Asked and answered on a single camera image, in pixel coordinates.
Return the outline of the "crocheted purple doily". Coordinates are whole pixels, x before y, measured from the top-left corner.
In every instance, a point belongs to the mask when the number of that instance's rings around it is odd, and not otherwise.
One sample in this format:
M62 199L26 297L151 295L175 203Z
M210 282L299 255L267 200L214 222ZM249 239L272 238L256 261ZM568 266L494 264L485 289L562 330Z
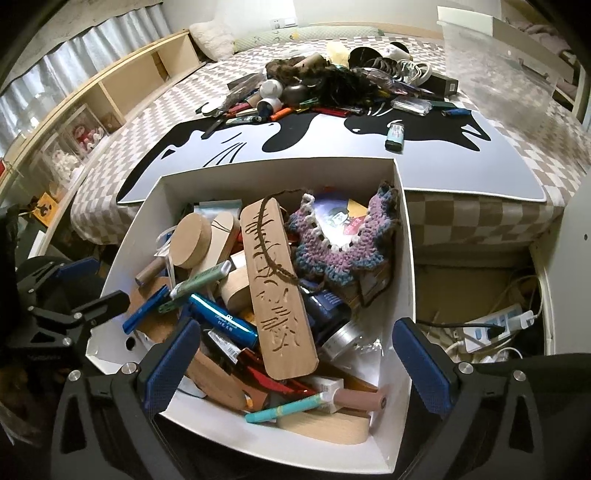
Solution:
M391 260L401 225L400 192L383 182L363 206L338 193L305 193L287 221L298 238L293 264L297 274L346 287Z

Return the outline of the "long green bolster pillow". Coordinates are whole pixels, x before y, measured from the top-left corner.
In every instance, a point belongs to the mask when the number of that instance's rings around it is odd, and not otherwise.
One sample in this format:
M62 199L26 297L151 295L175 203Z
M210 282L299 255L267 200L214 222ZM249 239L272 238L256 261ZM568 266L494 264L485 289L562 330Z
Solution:
M383 36L384 32L374 26L363 25L315 25L290 27L252 33L233 41L235 53L285 42L312 40L354 39Z

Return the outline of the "wooden bed shelf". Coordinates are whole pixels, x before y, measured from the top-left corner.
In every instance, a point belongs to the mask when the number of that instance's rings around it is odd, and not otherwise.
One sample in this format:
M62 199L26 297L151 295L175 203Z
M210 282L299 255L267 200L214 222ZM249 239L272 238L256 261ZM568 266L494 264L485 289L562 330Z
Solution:
M17 135L2 158L1 204L77 188L115 132L202 62L186 29L149 43L86 80Z

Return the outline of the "dark metal bell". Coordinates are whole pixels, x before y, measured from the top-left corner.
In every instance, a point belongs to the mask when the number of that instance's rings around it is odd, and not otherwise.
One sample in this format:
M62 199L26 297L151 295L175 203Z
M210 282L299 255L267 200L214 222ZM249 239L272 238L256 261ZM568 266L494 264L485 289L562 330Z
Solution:
M290 85L283 88L280 100L284 105L290 108L297 108L304 101L308 100L310 92L308 86L304 84Z

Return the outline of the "red glitter lighter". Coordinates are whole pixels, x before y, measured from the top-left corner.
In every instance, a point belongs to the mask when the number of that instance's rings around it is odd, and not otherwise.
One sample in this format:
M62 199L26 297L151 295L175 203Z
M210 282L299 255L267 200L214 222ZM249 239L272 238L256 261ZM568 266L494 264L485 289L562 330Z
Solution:
M317 394L315 389L296 379L274 380L267 375L263 360L248 348L239 351L235 367L247 383L290 400L303 399Z

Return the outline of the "white fluffy pillow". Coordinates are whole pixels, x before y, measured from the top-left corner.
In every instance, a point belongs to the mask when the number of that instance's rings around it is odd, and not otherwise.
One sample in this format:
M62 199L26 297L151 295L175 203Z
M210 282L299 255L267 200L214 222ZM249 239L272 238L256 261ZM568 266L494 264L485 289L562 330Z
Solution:
M235 54L235 37L223 22L193 23L188 30L201 52L212 61L225 60Z

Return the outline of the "white power strip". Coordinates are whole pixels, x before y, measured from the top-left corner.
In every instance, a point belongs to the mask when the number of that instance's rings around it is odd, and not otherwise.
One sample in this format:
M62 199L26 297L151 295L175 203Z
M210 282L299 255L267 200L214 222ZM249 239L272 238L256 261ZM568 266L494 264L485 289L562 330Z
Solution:
M467 322L461 328L460 351L472 354L496 346L531 327L537 318L532 310L523 310L519 304L514 304Z

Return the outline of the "orange lighter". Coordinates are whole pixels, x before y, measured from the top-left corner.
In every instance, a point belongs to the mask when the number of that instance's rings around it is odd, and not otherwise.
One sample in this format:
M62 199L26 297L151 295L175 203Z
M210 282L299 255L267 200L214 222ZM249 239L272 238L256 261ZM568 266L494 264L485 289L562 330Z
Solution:
M276 113L271 114L270 121L272 121L272 122L279 121L280 119L286 118L288 115L293 114L294 112L295 112L294 108L285 107L283 109L280 109Z

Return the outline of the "grey curtain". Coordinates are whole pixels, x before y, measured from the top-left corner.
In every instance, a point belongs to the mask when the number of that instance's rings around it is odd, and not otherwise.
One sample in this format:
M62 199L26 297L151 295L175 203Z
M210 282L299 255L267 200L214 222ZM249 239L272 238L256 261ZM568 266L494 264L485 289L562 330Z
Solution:
M1 87L1 152L28 134L86 80L135 50L170 34L159 3L92 26L43 55Z

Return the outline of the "carved wooden plaque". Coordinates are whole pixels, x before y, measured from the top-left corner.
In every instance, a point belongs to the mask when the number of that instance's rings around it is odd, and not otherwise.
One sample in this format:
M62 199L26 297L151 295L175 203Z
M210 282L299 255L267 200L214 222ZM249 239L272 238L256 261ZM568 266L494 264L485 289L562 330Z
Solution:
M276 199L262 199L239 218L250 298L266 373L274 380L315 372L318 354L308 325L283 216Z

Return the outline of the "wooden round disc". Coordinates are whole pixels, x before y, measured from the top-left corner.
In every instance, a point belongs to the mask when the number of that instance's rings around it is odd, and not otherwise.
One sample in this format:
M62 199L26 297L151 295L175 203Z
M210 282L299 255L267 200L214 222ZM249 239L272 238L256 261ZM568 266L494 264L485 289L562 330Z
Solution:
M211 222L198 213L186 215L170 238L169 256L172 265L192 269L204 259L210 245Z

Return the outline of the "mint green lighter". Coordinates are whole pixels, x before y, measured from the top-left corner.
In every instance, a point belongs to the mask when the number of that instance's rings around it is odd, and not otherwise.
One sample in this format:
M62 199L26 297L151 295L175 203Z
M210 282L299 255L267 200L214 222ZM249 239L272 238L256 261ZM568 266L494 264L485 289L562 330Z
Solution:
M232 270L232 262L225 260L207 270L193 275L183 282L175 285L170 292L170 299L176 300L187 295L197 293L201 289L226 278Z

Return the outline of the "white cardboard collection box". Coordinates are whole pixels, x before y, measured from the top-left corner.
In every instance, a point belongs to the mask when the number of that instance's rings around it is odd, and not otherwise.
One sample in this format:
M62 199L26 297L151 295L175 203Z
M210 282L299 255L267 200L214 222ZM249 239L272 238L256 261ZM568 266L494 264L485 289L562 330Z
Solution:
M106 292L130 292L135 275L153 257L157 236L174 226L182 208L204 200L242 200L240 221L246 234L246 260L254 277L253 306L267 366L277 374L308 374L318 363L304 302L297 287L271 272L287 266L287 239L280 211L300 207L304 191L326 187L367 202L382 183L400 186L397 163L379 158L294 158L259 160L168 174L147 194L110 268ZM267 461L311 470L379 475L396 467L411 394L411 380L392 345L394 322L416 313L416 288L410 221L396 235L394 280L363 309L358 324L381 343L377 354L352 359L353 372L383 388L386 408L370 422L368 439L339 446L281 430L250 424L242 415L212 401L176 393L164 417L230 449Z

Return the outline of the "white cylinder cup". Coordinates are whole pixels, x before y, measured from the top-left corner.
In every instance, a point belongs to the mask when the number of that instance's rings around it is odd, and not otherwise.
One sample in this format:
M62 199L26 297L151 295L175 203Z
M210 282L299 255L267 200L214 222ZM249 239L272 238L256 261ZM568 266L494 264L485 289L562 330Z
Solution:
M276 97L263 97L257 102L257 114L263 119L269 119L271 115L276 114L283 107L283 102Z

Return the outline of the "brown fur piece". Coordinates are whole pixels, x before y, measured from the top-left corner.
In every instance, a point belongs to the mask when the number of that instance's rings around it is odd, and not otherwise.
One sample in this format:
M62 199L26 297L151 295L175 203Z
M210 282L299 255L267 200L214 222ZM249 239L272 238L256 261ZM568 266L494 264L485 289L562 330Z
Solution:
M358 80L354 73L344 67L332 64L328 59L326 59L327 65L325 67L310 70L294 68L294 64L304 57L273 59L267 62L264 67L266 78L279 80L284 87L304 84L308 86L308 89L317 92L336 91L339 88L349 87Z

